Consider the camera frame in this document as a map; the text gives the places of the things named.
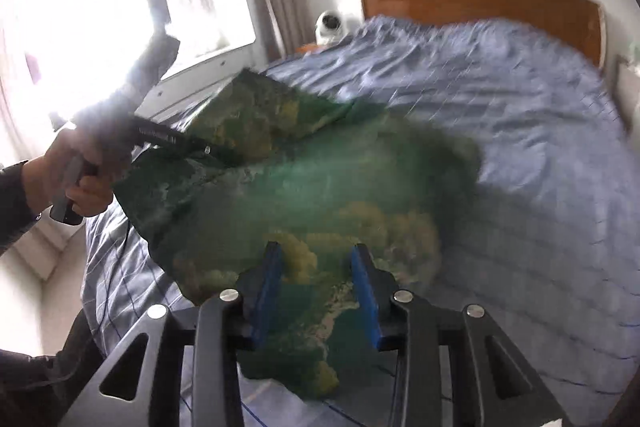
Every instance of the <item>black sleeve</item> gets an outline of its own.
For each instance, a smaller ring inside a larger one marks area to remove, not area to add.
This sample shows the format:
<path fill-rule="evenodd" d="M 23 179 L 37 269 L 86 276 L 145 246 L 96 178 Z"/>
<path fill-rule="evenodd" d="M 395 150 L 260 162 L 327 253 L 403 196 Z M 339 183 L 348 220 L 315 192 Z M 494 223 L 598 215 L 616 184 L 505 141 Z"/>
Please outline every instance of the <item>black sleeve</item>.
<path fill-rule="evenodd" d="M 27 232 L 39 217 L 31 212 L 24 194 L 24 163 L 0 170 L 0 255 Z"/>

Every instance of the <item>black cable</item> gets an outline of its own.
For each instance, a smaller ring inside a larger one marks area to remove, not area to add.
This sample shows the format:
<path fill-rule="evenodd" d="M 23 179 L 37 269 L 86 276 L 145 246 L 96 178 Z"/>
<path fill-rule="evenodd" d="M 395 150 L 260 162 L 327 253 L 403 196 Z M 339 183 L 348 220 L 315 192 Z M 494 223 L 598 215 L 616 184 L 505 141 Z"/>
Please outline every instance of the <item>black cable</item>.
<path fill-rule="evenodd" d="M 113 267 L 111 268 L 111 273 L 109 275 L 109 283 L 107 285 L 107 293 L 106 293 L 105 298 L 104 298 L 104 309 L 102 311 L 102 317 L 100 318 L 100 323 L 98 324 L 97 330 L 95 330 L 95 332 L 92 331 L 91 338 L 88 339 L 86 341 L 86 343 L 84 344 L 84 346 L 82 347 L 81 356 L 78 358 L 78 362 L 76 363 L 76 365 L 72 368 L 71 371 L 69 371 L 63 377 L 52 378 L 52 379 L 47 380 L 47 381 L 34 382 L 34 383 L 31 383 L 31 384 L 28 384 L 28 385 L 24 385 L 24 386 L 21 386 L 21 387 L 10 388 L 10 389 L 7 390 L 9 393 L 19 393 L 19 392 L 23 392 L 23 391 L 32 391 L 33 389 L 39 389 L 39 388 L 48 387 L 50 385 L 54 385 L 54 384 L 57 384 L 57 383 L 63 383 L 63 382 L 66 382 L 67 380 L 69 380 L 70 378 L 72 378 L 73 375 L 75 375 L 75 373 L 78 371 L 78 368 L 80 367 L 80 365 L 82 363 L 82 359 L 84 357 L 84 354 L 85 354 L 87 348 L 89 347 L 89 345 L 91 343 L 96 343 L 95 335 L 102 329 L 102 326 L 104 325 L 104 319 L 107 316 L 107 306 L 109 305 L 109 292 L 111 291 L 111 281 L 113 280 L 113 275 L 114 275 L 114 273 L 116 271 L 116 268 L 118 267 L 118 264 L 120 263 L 120 261 L 124 257 L 124 254 L 125 254 L 125 252 L 127 250 L 127 242 L 129 240 L 129 232 L 130 232 L 130 230 L 131 230 L 131 221 L 129 219 L 127 219 L 127 232 L 125 233 L 124 241 L 122 242 L 122 247 L 120 247 L 120 253 L 116 257 L 116 260 L 113 262 Z"/>

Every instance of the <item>tool handle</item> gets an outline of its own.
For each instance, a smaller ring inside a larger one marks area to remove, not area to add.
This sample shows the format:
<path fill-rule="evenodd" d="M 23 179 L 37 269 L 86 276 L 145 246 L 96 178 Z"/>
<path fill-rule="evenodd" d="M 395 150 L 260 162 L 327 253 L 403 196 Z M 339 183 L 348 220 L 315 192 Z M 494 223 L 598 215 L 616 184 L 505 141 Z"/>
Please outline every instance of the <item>tool handle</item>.
<path fill-rule="evenodd" d="M 49 217 L 59 223 L 65 223 L 65 225 L 79 225 L 82 223 L 82 216 L 71 210 L 74 202 L 66 197 L 65 190 L 68 187 L 78 185 L 84 176 L 95 176 L 97 173 L 97 166 L 89 163 L 81 154 L 74 156 L 66 167 L 62 187 L 53 198 L 53 206 L 49 211 Z"/>

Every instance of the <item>metal rivet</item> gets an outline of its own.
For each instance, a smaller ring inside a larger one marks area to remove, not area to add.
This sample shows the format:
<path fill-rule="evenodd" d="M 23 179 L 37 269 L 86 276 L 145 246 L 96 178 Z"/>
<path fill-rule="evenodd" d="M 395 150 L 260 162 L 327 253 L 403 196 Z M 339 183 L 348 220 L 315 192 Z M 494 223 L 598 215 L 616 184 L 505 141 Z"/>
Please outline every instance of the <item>metal rivet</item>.
<path fill-rule="evenodd" d="M 222 290 L 220 292 L 220 300 L 225 302 L 233 302 L 235 301 L 240 294 L 238 290 L 234 290 L 233 288 L 229 288 L 228 290 Z"/>
<path fill-rule="evenodd" d="M 407 303 L 414 300 L 414 294 L 407 290 L 398 290 L 394 293 L 394 299 L 398 302 Z"/>
<path fill-rule="evenodd" d="M 466 307 L 466 314 L 469 315 L 469 317 L 480 319 L 484 317 L 484 308 L 482 308 L 480 304 L 469 304 L 469 306 Z"/>
<path fill-rule="evenodd" d="M 166 307 L 162 304 L 154 304 L 146 311 L 146 314 L 152 319 L 161 319 L 166 315 Z"/>

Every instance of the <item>wrist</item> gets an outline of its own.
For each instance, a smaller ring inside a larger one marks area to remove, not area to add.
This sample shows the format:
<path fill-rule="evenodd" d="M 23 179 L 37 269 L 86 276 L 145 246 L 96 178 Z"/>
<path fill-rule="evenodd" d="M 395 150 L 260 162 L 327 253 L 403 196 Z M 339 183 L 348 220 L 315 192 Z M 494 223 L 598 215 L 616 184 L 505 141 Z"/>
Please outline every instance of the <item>wrist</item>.
<path fill-rule="evenodd" d="M 40 156 L 22 166 L 22 187 L 27 204 L 34 216 L 51 205 L 44 185 L 45 162 L 44 156 Z"/>

